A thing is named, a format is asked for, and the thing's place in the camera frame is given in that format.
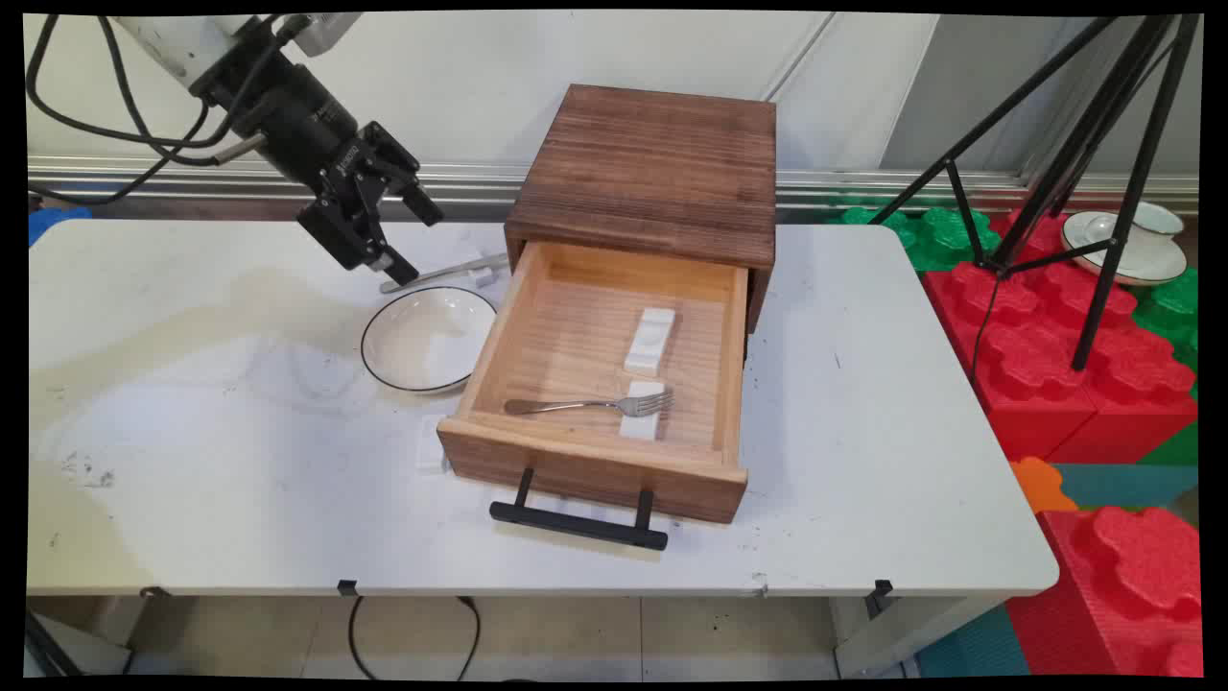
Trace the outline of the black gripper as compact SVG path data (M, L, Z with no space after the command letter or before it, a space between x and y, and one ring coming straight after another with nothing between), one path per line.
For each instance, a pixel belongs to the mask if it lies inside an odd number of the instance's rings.
M290 61L273 43L231 49L192 83L192 93L223 107L233 117L228 130L237 136L264 134L265 144L257 152L316 196L325 191L321 171L329 171L329 179L338 182L336 162L365 145L365 174L384 179L386 191L400 198L424 225L445 218L418 179L420 162L413 153L377 122L357 122L307 66ZM376 193L361 191L351 210L338 198L317 198L298 210L295 221L344 270L363 266L383 272L394 287L413 284L420 275L388 244Z

